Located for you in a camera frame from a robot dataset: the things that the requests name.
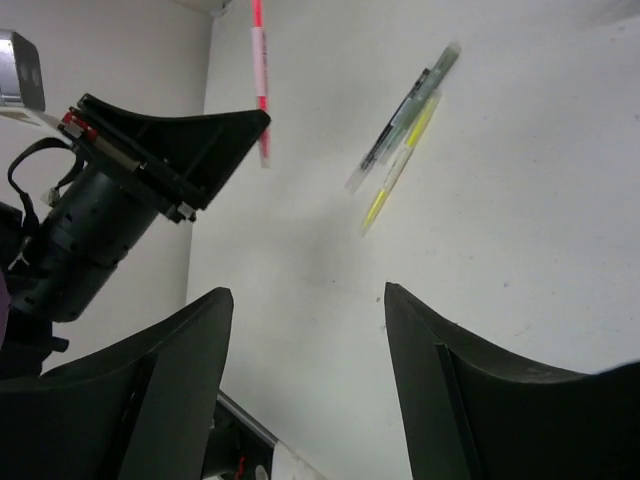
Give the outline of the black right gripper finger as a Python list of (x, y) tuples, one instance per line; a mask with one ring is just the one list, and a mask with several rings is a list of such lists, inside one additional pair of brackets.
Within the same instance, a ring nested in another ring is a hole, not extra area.
[(144, 179), (172, 202), (204, 210), (271, 123), (260, 110), (156, 117), (86, 94), (81, 118), (97, 137), (139, 163)]

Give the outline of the pink highlighter pen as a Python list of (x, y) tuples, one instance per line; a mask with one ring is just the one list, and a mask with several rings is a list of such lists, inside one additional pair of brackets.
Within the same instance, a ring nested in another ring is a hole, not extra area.
[[(256, 94), (257, 107), (264, 111), (268, 111), (268, 80), (267, 80), (267, 48), (266, 35), (263, 26), (263, 1), (252, 0), (252, 16), (253, 26), (252, 35), (252, 53), (253, 53), (253, 70), (254, 70), (254, 86)], [(263, 168), (270, 166), (270, 135), (269, 130), (265, 130), (259, 139), (260, 161)]]

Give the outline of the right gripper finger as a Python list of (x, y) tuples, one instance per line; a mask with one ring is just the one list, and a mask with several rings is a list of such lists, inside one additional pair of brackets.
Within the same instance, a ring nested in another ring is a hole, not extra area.
[(233, 308), (231, 291), (219, 287), (148, 329), (153, 369), (119, 479), (201, 477)]
[(399, 284), (384, 308), (412, 477), (483, 479), (452, 351), (463, 330)]

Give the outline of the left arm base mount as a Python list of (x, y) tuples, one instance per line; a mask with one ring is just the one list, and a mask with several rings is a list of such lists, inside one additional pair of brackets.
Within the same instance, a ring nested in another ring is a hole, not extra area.
[(224, 392), (218, 394), (202, 479), (272, 479), (278, 439)]

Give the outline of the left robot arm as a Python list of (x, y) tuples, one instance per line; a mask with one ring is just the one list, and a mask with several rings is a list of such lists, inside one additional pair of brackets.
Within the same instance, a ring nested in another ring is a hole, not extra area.
[(221, 132), (210, 115), (144, 115), (85, 95), (55, 135), (27, 148), (65, 149), (74, 162), (44, 218), (20, 193), (24, 214), (1, 254), (9, 295), (3, 379), (37, 376), (67, 349), (55, 325), (81, 316), (158, 217), (192, 222), (208, 206), (212, 184), (200, 171)]

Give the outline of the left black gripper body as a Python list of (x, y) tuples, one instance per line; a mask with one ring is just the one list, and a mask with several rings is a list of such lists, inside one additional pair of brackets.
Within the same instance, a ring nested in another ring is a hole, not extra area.
[(84, 95), (61, 118), (81, 170), (63, 200), (91, 207), (153, 210), (180, 223), (210, 204), (210, 117), (161, 117), (116, 107)]

